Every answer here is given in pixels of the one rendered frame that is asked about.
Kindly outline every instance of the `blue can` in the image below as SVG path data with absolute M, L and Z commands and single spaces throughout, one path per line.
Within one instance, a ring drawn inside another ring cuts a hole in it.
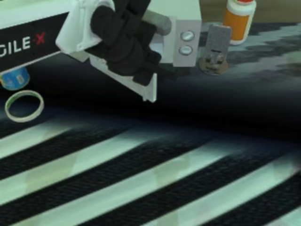
M 16 70 L 0 75 L 0 81 L 3 88 L 15 91 L 24 88 L 30 80 L 29 73 L 26 67 L 21 67 Z

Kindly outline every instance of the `brown wall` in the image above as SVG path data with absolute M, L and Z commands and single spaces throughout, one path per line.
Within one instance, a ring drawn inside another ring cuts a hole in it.
M 227 0 L 200 0 L 204 22 L 221 22 Z M 257 0 L 254 22 L 301 22 L 301 0 Z

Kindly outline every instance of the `white ring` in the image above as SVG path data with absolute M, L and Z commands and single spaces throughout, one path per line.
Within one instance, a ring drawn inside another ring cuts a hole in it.
M 25 117 L 13 116 L 9 112 L 9 109 L 10 109 L 11 105 L 16 100 L 18 100 L 19 98 L 24 97 L 24 96 L 33 96 L 33 97 L 38 98 L 40 100 L 40 105 L 39 105 L 38 109 L 34 113 L 32 113 L 31 115 L 28 115 L 28 116 L 25 116 Z M 8 116 L 8 118 L 10 120 L 15 121 L 15 122 L 28 122 L 28 121 L 34 120 L 42 113 L 43 109 L 44 109 L 43 97 L 39 93 L 37 93 L 35 91 L 31 91 L 31 90 L 22 90 L 20 92 L 17 92 L 14 95 L 12 95 L 5 103 L 5 113 L 6 113 L 6 115 Z

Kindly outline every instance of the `white bottle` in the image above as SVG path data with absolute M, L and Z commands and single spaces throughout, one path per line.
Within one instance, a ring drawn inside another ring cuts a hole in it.
M 231 45 L 240 45 L 247 39 L 255 10 L 255 0 L 228 0 L 223 25 L 232 28 Z

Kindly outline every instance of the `striped cloth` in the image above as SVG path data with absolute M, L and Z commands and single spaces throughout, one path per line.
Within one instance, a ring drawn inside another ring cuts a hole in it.
M 301 145 L 50 107 L 0 116 L 0 226 L 301 226 Z

